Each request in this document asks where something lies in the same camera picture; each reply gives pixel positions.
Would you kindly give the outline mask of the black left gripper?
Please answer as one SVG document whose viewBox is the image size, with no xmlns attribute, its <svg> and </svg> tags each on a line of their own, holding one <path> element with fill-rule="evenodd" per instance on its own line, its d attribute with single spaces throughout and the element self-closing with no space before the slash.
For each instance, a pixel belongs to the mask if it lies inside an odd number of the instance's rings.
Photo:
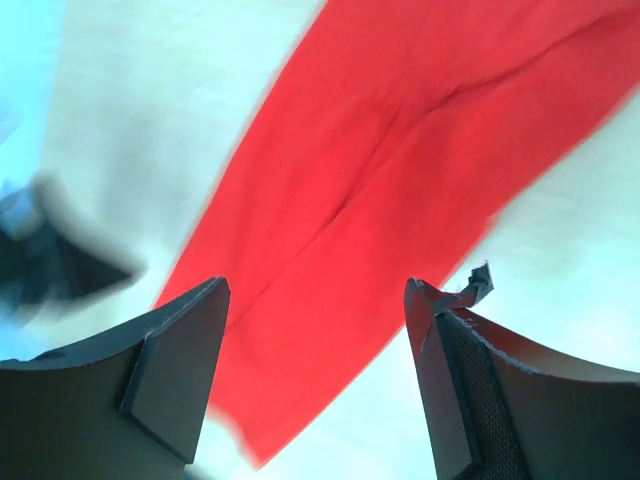
<svg viewBox="0 0 640 480">
<path fill-rule="evenodd" d="M 85 301 L 143 272 L 126 249 L 80 225 L 53 178 L 1 201 L 1 301 L 10 308 Z"/>
</svg>

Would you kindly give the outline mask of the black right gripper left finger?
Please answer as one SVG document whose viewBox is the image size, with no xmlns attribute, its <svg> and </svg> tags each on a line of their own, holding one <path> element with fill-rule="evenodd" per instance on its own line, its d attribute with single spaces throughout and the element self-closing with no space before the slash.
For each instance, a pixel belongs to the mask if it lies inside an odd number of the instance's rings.
<svg viewBox="0 0 640 480">
<path fill-rule="evenodd" d="M 213 278 L 109 330 L 1 364 L 5 479 L 181 479 L 229 307 Z"/>
</svg>

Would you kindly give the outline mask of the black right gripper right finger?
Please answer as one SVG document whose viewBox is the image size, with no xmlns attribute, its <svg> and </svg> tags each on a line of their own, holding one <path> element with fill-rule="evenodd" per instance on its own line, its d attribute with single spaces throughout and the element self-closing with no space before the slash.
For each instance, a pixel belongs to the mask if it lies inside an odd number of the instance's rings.
<svg viewBox="0 0 640 480">
<path fill-rule="evenodd" d="M 473 310 L 487 266 L 457 293 L 412 278 L 408 337 L 436 476 L 635 480 L 639 376 L 548 348 Z"/>
</svg>

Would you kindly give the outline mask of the red t shirt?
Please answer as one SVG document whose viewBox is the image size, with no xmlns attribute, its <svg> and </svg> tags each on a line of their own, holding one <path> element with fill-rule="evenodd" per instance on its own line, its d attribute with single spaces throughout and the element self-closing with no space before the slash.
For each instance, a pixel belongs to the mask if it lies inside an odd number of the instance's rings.
<svg viewBox="0 0 640 480">
<path fill-rule="evenodd" d="M 160 296 L 231 302 L 209 405 L 256 465 L 401 328 L 493 217 L 639 82 L 635 1 L 329 1 Z"/>
</svg>

